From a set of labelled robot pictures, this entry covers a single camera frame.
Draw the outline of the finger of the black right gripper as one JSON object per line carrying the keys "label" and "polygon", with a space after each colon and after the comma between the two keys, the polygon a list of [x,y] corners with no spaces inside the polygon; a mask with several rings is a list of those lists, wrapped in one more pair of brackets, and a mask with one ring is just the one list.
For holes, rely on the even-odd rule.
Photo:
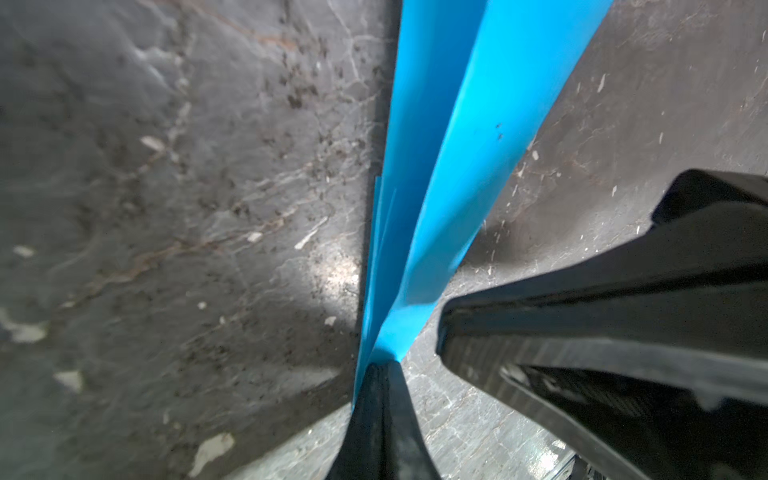
{"label": "finger of the black right gripper", "polygon": [[613,373],[517,364],[510,337],[454,336],[455,375],[554,434],[610,479],[764,479],[767,409]]}
{"label": "finger of the black right gripper", "polygon": [[767,181],[678,175],[639,237],[576,265],[450,300],[437,353],[462,339],[595,338],[763,358]]}

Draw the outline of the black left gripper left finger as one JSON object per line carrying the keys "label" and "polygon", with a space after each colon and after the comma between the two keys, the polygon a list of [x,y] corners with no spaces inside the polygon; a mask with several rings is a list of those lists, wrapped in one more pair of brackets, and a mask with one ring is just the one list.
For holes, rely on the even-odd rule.
{"label": "black left gripper left finger", "polygon": [[382,473],[383,368],[365,373],[349,424],[327,479],[379,479]]}

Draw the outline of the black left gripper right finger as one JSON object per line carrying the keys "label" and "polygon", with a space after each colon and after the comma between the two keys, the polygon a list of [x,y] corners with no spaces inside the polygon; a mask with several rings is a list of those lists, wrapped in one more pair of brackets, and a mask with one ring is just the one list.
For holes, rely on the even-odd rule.
{"label": "black left gripper right finger", "polygon": [[410,392],[398,362],[383,366],[383,478],[437,479],[441,476],[426,448]]}

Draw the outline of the blue square paper sheet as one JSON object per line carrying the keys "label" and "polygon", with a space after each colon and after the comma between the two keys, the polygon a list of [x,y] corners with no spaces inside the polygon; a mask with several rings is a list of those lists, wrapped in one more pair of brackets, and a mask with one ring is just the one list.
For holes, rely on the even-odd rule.
{"label": "blue square paper sheet", "polygon": [[403,3],[358,376],[405,357],[609,9]]}

